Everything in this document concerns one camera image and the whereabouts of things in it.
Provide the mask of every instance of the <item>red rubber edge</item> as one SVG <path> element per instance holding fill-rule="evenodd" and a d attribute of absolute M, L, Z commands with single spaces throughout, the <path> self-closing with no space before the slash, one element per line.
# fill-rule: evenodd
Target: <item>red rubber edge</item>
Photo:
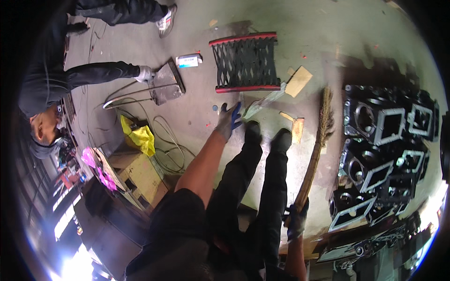
<path fill-rule="evenodd" d="M 209 41 L 209 46 L 211 47 L 213 45 L 222 44 L 222 43 L 231 42 L 231 41 L 239 41 L 239 40 L 247 40 L 247 39 L 261 39 L 261 38 L 264 39 L 264 38 L 268 38 L 268 37 L 274 37 L 276 39 L 277 33 L 276 32 L 262 32 L 262 33 L 252 33 L 249 35 L 238 36 L 238 37 L 226 37 L 226 38 Z"/>
<path fill-rule="evenodd" d="M 276 85 L 261 85 L 261 86 L 245 86 L 245 87 L 231 87 L 231 88 L 217 88 L 216 93 L 225 94 L 233 92 L 246 92 L 246 91 L 279 91 L 280 86 Z"/>

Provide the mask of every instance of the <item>broom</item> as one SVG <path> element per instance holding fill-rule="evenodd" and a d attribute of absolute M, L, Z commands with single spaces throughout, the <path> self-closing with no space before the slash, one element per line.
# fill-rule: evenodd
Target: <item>broom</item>
<path fill-rule="evenodd" d="M 308 198 L 309 191 L 311 189 L 312 181 L 314 179 L 315 172 L 317 170 L 317 164 L 320 159 L 320 151 L 325 146 L 325 143 L 334 133 L 331 131 L 334 125 L 333 110 L 331 109 L 331 99 L 333 93 L 329 87 L 325 87 L 320 101 L 320 116 L 319 116 L 319 126 L 317 128 L 317 135 L 315 137 L 314 149 L 312 151 L 311 159 L 308 164 L 308 169 L 306 169 L 305 178 L 301 184 L 300 190 L 298 191 L 297 197 L 295 198 L 294 205 L 296 206 L 298 212 L 303 209 Z M 287 217 L 284 222 L 284 226 L 288 227 L 290 222 L 290 217 Z"/>

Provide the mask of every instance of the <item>worker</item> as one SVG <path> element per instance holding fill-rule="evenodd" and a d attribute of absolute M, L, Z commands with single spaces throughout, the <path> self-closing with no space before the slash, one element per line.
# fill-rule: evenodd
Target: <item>worker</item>
<path fill-rule="evenodd" d="M 286 151 L 292 135 L 281 129 L 270 143 L 259 212 L 245 233 L 237 207 L 262 155 L 259 124 L 246 124 L 241 152 L 227 164 L 216 191 L 212 186 L 222 152 L 238 121 L 240 103 L 222 105 L 217 127 L 150 215 L 147 244 L 126 268 L 134 280 L 306 280 L 302 234 L 308 203 L 289 207 L 288 256 L 278 268 L 280 229 L 287 203 Z"/>
<path fill-rule="evenodd" d="M 110 25 L 157 22 L 160 37 L 167 36 L 173 27 L 176 5 L 167 7 L 159 5 L 154 0 L 106 2 L 78 1 L 76 8 L 71 7 L 69 12 L 84 9 L 85 16 L 101 18 Z M 61 135 L 57 128 L 61 122 L 57 103 L 72 89 L 117 78 L 135 78 L 139 82 L 150 82 L 155 76 L 148 66 L 134 66 L 124 62 L 90 63 L 64 71 L 66 33 L 74 27 L 67 25 L 67 17 L 65 11 L 56 14 L 49 28 L 37 42 L 19 94 L 19 108 L 30 124 L 32 136 L 30 150 L 41 159 L 48 157 L 56 149 Z"/>

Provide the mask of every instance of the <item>dirty floor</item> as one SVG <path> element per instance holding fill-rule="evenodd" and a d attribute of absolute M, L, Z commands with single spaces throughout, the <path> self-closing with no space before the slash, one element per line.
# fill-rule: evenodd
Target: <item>dirty floor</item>
<path fill-rule="evenodd" d="M 335 133 L 322 151 L 310 192 L 310 211 L 305 230 L 307 240 L 326 232 L 331 223 L 328 198 L 334 189 L 342 149 L 343 85 L 376 84 L 384 74 L 388 79 L 398 79 L 399 83 L 413 81 L 416 86 L 427 90 L 432 98 L 437 98 L 441 112 L 447 110 L 443 84 L 427 45 L 404 12 L 383 1 L 186 0 L 177 4 L 175 25 L 165 39 L 159 39 L 153 23 L 105 27 L 101 20 L 90 19 L 91 31 L 96 33 L 91 36 L 89 31 L 71 37 L 66 68 L 88 61 L 124 61 L 160 67 L 171 57 L 200 51 L 203 63 L 199 67 L 179 70 L 186 87 L 183 97 L 161 106 L 145 101 L 142 106 L 133 104 L 124 107 L 143 119 L 153 120 L 155 116 L 163 116 L 179 143 L 198 153 L 217 124 L 218 116 L 212 110 L 213 105 L 220 107 L 224 102 L 234 104 L 239 99 L 238 93 L 215 93 L 216 66 L 208 42 L 246 32 L 276 31 L 278 45 L 274 59 L 278 77 L 282 81 L 288 80 L 288 68 L 297 69 L 300 66 L 305 67 L 313 77 L 297 97 L 285 94 L 252 117 L 261 124 L 264 154 L 243 203 L 258 208 L 268 143 L 281 127 L 290 128 L 290 121 L 279 116 L 279 111 L 305 118 L 301 143 L 293 145 L 288 151 L 288 204 L 292 203 L 314 146 L 320 92 L 325 85 L 330 85 L 334 92 Z M 210 27 L 212 20 L 217 23 Z M 90 42 L 94 44 L 94 49 L 88 60 Z M 104 110 L 101 104 L 110 93 L 130 82 L 132 79 L 119 79 L 89 86 L 84 93 L 82 88 L 72 91 L 76 110 L 72 129 L 81 148 L 91 145 L 113 151 L 118 145 L 122 132 L 116 119 L 117 112 Z M 145 89 L 145 85 L 139 85 L 138 89 Z M 245 106 L 268 93 L 245 92 Z M 155 125 L 154 129 L 168 138 L 159 125 Z M 226 145 L 216 186 L 225 165 L 239 153 L 242 144 L 243 127 L 240 127 Z M 170 147 L 158 138 L 155 146 L 163 149 Z M 439 143 L 429 143 L 429 147 L 432 156 L 425 181 L 417 186 L 415 199 L 403 216 L 415 211 L 441 184 Z M 176 152 L 174 154 L 175 158 L 180 158 Z M 286 231 L 283 230 L 281 246 L 285 243 Z"/>

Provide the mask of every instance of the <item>work glove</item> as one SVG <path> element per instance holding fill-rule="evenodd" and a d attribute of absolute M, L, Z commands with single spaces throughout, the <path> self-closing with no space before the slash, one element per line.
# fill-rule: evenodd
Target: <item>work glove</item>
<path fill-rule="evenodd" d="M 152 69 L 145 65 L 139 65 L 139 76 L 135 77 L 135 79 L 140 83 L 150 83 L 153 81 L 153 78 L 156 76 L 156 73 L 152 71 Z"/>
<path fill-rule="evenodd" d="M 220 133 L 226 141 L 231 137 L 231 132 L 242 125 L 241 121 L 236 122 L 237 119 L 241 118 L 239 114 L 239 110 L 241 109 L 241 102 L 235 104 L 229 110 L 226 110 L 227 104 L 222 104 L 222 108 L 219 113 L 219 123 L 217 127 L 214 129 L 218 133 Z"/>
<path fill-rule="evenodd" d="M 300 212 L 297 211 L 297 207 L 294 204 L 290 205 L 289 208 L 286 208 L 286 211 L 288 211 L 289 214 L 283 215 L 283 221 L 286 221 L 288 217 L 291 218 L 291 222 L 288 226 L 288 243 L 291 243 L 292 240 L 303 235 L 308 209 L 309 198 L 306 200 L 306 203 Z"/>

